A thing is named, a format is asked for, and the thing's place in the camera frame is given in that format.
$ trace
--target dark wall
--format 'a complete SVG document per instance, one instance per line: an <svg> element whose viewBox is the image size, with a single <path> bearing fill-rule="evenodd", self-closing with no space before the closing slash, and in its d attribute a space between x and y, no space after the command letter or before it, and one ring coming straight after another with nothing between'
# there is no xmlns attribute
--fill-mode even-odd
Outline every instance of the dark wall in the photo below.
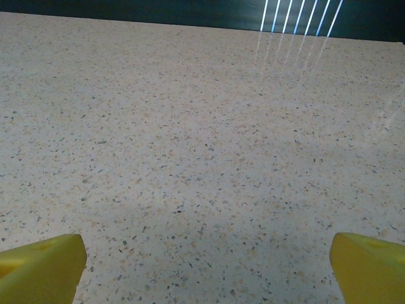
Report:
<svg viewBox="0 0 405 304"><path fill-rule="evenodd" d="M328 0L292 0L286 33L316 35ZM326 36L341 0L330 0L319 35ZM0 11L107 20L260 30L266 0L0 0ZM268 0L263 30L271 32L278 0ZM290 0L279 0L274 32L282 32ZM405 41L405 0L343 0L331 37Z"/></svg>

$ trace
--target speckled countertop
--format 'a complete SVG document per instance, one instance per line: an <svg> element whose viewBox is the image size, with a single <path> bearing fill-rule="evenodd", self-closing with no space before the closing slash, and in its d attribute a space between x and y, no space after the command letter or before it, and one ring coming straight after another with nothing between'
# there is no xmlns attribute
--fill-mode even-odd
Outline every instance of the speckled countertop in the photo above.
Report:
<svg viewBox="0 0 405 304"><path fill-rule="evenodd" d="M0 13L0 250L83 236L75 303L342 303L405 243L405 47Z"/></svg>

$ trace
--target dark background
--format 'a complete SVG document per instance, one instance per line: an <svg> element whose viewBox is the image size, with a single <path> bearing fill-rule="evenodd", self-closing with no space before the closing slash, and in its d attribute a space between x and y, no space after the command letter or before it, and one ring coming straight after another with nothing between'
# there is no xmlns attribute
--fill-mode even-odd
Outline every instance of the dark background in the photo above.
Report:
<svg viewBox="0 0 405 304"><path fill-rule="evenodd" d="M297 34L303 34L315 0L305 0ZM330 0L325 36L340 0ZM280 0L275 32L281 32L289 0ZM293 0L286 27L293 33L302 0ZM318 0L308 35L315 35L327 0ZM277 0L268 0L263 30L271 31ZM260 30L265 0L0 0L0 11L107 20ZM344 0L331 37L405 42L405 0Z"/></svg>

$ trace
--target terrazzo surface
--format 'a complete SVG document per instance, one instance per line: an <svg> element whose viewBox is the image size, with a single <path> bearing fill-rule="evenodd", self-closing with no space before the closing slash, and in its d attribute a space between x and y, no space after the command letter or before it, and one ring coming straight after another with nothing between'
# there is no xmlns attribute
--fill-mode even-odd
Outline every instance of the terrazzo surface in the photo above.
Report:
<svg viewBox="0 0 405 304"><path fill-rule="evenodd" d="M80 233L74 303L343 303L405 243L402 44L0 13L0 250Z"/></svg>

